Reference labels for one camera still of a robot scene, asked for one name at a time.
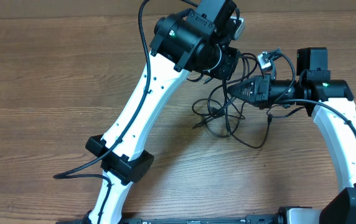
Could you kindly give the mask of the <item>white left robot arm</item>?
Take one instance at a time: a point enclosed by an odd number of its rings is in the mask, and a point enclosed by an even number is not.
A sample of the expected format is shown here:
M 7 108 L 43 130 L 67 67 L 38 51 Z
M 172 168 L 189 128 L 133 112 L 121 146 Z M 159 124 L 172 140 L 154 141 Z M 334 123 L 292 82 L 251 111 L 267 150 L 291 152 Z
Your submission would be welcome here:
M 190 72 L 229 80 L 239 58 L 230 42 L 243 26 L 233 1 L 201 1 L 193 9 L 159 19 L 153 40 L 144 45 L 142 77 L 122 113 L 107 132 L 90 137 L 85 145 L 102 169 L 100 194 L 85 223 L 121 220 L 131 186 L 154 160 L 144 145 L 167 101 Z

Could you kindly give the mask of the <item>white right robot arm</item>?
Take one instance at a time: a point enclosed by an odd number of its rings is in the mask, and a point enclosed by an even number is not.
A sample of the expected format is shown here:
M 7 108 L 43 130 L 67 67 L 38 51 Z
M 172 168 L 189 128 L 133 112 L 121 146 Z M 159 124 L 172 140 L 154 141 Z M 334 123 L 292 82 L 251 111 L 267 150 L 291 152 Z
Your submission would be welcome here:
M 297 52 L 297 71 L 291 80 L 277 80 L 274 61 L 280 50 L 263 52 L 258 63 L 263 72 L 228 87 L 234 98 L 260 109 L 298 105 L 317 125 L 334 165 L 339 193 L 323 209 L 288 206 L 274 215 L 248 215 L 247 223 L 356 223 L 356 105 L 344 80 L 333 80 L 325 47 Z

